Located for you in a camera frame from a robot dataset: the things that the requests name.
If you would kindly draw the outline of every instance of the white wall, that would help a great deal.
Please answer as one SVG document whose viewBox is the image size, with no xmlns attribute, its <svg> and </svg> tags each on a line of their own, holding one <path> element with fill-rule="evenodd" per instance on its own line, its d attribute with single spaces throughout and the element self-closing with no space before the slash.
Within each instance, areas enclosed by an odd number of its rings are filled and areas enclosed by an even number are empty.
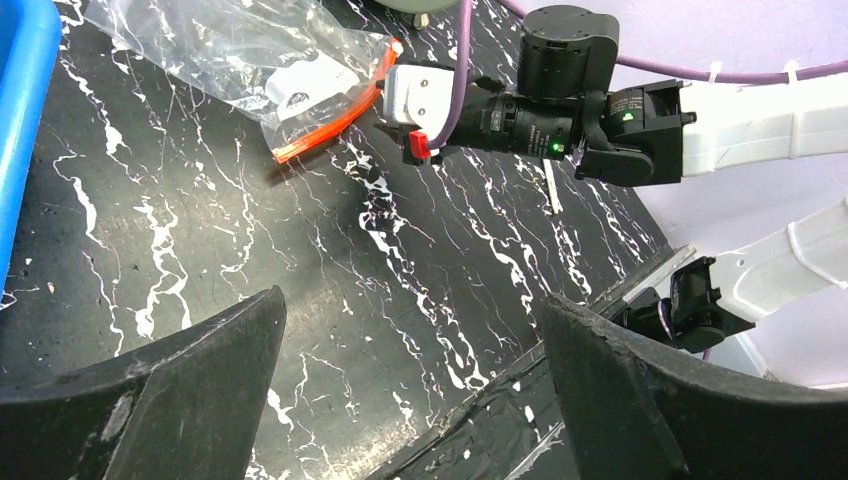
<svg viewBox="0 0 848 480">
<path fill-rule="evenodd" d="M 845 0 L 525 1 L 615 15 L 622 54 L 700 70 L 716 60 L 725 71 L 765 72 L 780 71 L 789 60 L 804 67 L 848 58 Z M 619 67 L 613 89 L 659 78 Z M 672 245 L 718 253 L 848 195 L 848 156 L 739 167 L 638 193 Z M 781 380 L 848 383 L 848 292 L 827 290 L 793 304 L 749 338 Z"/>
</svg>

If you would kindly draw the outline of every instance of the cable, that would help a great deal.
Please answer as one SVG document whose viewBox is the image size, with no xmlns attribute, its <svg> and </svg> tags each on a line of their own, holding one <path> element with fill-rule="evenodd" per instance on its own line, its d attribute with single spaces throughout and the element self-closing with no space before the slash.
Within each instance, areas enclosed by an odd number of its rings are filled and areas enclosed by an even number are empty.
<svg viewBox="0 0 848 480">
<path fill-rule="evenodd" d="M 456 70 L 454 70 L 453 75 L 450 110 L 448 111 L 448 118 L 445 120 L 442 130 L 436 135 L 436 138 L 427 141 L 427 148 L 429 150 L 441 148 L 447 143 L 462 114 L 462 105 L 465 103 L 465 89 L 468 86 L 468 57 L 471 53 L 472 10 L 473 5 L 471 4 L 471 0 L 460 0 L 459 39 L 456 45 Z"/>
<path fill-rule="evenodd" d="M 527 16 L 527 8 L 520 5 L 521 0 L 497 0 L 507 10 L 514 13 L 518 18 Z M 619 55 L 616 60 L 621 66 L 635 68 L 669 77 L 680 78 L 683 80 L 697 80 L 707 82 L 710 80 L 710 72 L 700 72 L 688 68 L 675 67 L 672 65 L 663 65 L 661 63 L 642 60 L 639 58 L 626 57 Z M 798 80 L 809 80 L 812 78 L 826 77 L 837 73 L 848 72 L 848 60 L 842 60 L 835 63 L 818 65 L 816 67 L 802 68 L 797 70 Z M 716 75 L 714 83 L 731 83 L 743 85 L 774 85 L 777 83 L 789 83 L 789 74 L 780 73 L 719 73 Z"/>
</svg>

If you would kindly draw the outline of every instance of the ziplock bag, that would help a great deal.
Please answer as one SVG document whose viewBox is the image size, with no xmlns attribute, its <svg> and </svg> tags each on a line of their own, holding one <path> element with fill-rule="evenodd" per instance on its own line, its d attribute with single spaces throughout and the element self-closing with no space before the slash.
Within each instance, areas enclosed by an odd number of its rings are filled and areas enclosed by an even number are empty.
<svg viewBox="0 0 848 480">
<path fill-rule="evenodd" d="M 400 45 L 343 28 L 317 0 L 92 0 L 85 18 L 259 122 L 279 163 L 367 110 Z"/>
</svg>

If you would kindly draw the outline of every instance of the blue plastic bin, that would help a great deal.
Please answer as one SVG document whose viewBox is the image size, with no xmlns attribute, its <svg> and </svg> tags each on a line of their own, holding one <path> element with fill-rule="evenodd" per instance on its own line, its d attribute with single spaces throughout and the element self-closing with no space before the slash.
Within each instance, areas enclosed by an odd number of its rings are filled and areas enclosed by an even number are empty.
<svg viewBox="0 0 848 480">
<path fill-rule="evenodd" d="M 0 0 L 0 286 L 61 37 L 52 1 Z"/>
</svg>

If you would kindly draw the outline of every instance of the marble tabletop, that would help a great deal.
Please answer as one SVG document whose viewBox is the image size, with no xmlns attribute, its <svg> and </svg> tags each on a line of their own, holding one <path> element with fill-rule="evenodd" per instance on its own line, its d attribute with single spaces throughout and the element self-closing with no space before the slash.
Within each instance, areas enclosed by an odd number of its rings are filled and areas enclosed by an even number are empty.
<svg viewBox="0 0 848 480">
<path fill-rule="evenodd" d="M 162 338 L 272 285 L 285 338 L 248 478 L 358 479 L 538 343 L 557 292 L 591 302 L 665 239 L 626 189 L 463 151 L 414 168 L 372 125 L 281 174 L 259 126 L 55 0 L 64 36 L 0 307 L 0 385 Z M 362 0 L 342 24 L 449 63 L 455 11 L 423 32 Z M 517 21 L 476 3 L 472 62 L 512 77 Z"/>
</svg>

